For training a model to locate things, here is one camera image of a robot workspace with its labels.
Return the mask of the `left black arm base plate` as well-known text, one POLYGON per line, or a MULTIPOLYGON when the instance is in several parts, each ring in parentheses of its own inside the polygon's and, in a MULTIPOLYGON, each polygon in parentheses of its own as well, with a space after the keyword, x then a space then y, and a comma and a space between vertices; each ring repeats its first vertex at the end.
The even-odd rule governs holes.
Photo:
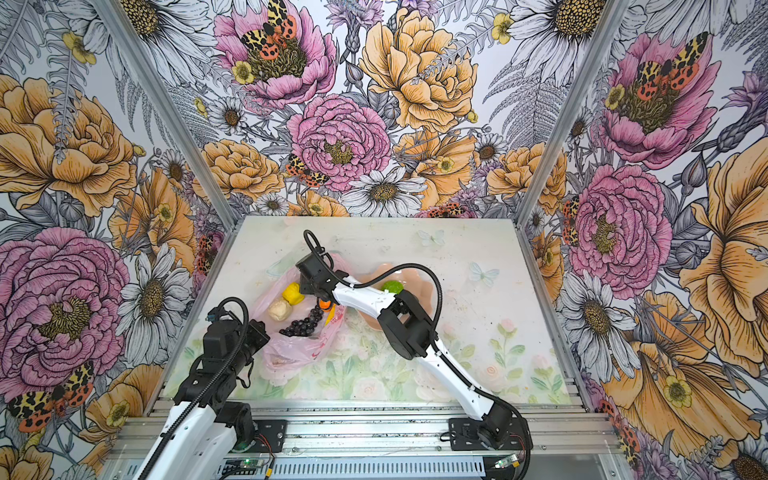
POLYGON ((287 436, 285 420, 253 420, 245 429, 245 437, 237 451, 244 453, 281 453, 287 436))

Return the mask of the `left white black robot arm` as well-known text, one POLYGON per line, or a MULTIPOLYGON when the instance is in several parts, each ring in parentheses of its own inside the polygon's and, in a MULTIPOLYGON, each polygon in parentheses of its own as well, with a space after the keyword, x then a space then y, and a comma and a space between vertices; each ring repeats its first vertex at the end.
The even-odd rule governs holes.
POLYGON ((229 397, 240 372, 253 365, 269 340, 260 321, 218 320, 208 326, 203 352, 179 386, 137 479, 211 479, 226 454, 252 443, 251 407, 229 397))

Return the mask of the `yellow fake lemon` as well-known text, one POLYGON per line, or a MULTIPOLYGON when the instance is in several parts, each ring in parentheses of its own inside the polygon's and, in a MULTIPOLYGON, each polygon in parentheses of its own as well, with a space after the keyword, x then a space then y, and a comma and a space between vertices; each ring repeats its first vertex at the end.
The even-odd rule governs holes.
POLYGON ((296 306, 305 300, 305 295, 301 292, 300 285, 296 282, 289 284, 281 294, 284 301, 291 306, 296 306))

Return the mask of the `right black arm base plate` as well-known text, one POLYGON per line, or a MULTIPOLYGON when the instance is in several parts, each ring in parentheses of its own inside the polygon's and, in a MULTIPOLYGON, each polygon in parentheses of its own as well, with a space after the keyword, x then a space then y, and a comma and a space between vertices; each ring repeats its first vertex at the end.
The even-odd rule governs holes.
POLYGON ((531 445, 527 433, 516 417, 498 432, 485 422, 470 418, 451 418, 448 421, 448 441, 453 451, 523 451, 531 445))

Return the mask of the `bright green fake lime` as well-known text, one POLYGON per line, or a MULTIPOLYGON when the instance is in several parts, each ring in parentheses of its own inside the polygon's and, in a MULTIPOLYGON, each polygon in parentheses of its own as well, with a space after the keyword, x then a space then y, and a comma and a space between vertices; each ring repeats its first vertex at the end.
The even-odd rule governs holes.
POLYGON ((382 285, 381 289, 383 291, 397 295, 404 290, 404 285, 397 280, 390 280, 390 281, 386 281, 382 285))

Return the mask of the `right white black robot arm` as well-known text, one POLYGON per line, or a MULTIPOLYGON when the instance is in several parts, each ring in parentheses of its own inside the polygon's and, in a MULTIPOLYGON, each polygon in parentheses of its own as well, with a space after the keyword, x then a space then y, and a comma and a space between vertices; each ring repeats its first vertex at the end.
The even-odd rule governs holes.
POLYGON ((437 319, 427 313, 407 290, 391 293, 371 282, 361 283, 341 270, 332 270, 311 253, 296 268, 304 295, 350 307, 375 319, 392 349, 406 360, 424 366, 459 402, 468 418, 478 423, 477 438, 489 449, 506 440, 518 411, 508 402, 484 391, 453 358, 437 333, 437 319))

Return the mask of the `pink plastic bag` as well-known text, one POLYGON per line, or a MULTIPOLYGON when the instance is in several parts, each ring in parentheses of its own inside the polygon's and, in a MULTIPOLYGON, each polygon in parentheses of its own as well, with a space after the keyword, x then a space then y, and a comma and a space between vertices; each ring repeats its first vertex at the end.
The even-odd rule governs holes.
POLYGON ((249 284, 250 315, 265 325, 270 337, 257 353, 258 375, 278 386, 330 354, 349 313, 346 307, 300 291, 296 263, 304 256, 299 248, 288 251, 249 284))

